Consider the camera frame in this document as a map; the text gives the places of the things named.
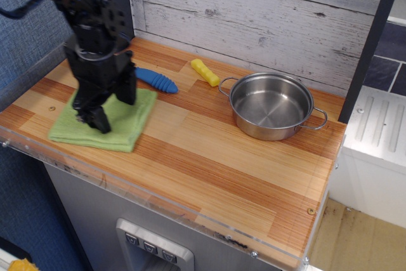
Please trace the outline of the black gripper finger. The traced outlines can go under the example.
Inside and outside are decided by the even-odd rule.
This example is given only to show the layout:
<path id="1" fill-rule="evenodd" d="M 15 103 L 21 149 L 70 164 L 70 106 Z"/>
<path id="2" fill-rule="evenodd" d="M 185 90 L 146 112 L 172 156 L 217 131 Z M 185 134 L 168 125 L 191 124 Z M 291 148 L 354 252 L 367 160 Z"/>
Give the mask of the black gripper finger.
<path id="1" fill-rule="evenodd" d="M 129 64 L 120 74 L 116 87 L 114 89 L 114 94 L 117 99 L 128 105 L 134 105 L 136 101 L 136 68 L 133 64 Z"/>
<path id="2" fill-rule="evenodd" d="M 84 112 L 84 120 L 91 128 L 98 129 L 103 134 L 111 131 L 110 123 L 108 122 L 103 107 L 86 109 Z"/>

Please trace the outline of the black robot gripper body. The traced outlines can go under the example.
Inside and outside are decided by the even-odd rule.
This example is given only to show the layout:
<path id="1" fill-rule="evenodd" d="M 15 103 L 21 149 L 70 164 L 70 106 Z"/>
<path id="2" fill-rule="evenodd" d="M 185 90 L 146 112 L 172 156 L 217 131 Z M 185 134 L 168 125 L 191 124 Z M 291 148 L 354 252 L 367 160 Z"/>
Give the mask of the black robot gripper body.
<path id="1" fill-rule="evenodd" d="M 131 61 L 133 52 L 88 53 L 81 51 L 75 42 L 65 43 L 64 51 L 71 71 L 79 82 L 72 106 L 79 120 L 85 122 L 85 110 L 102 107 L 114 94 L 116 82 L 126 66 L 134 65 Z"/>

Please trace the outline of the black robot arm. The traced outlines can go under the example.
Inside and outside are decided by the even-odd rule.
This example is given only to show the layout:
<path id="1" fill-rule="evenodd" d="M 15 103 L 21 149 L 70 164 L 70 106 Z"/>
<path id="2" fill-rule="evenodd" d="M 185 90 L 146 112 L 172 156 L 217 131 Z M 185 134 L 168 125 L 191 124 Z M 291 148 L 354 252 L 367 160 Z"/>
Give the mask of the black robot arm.
<path id="1" fill-rule="evenodd" d="M 42 0 L 29 0 L 13 11 L 21 19 Z M 129 105 L 136 101 L 136 68 L 127 48 L 126 21 L 113 0 L 52 0 L 61 11 L 72 36 L 64 44 L 71 71 L 79 83 L 72 107 L 77 119 L 102 133 L 111 130 L 102 105 L 111 95 Z"/>

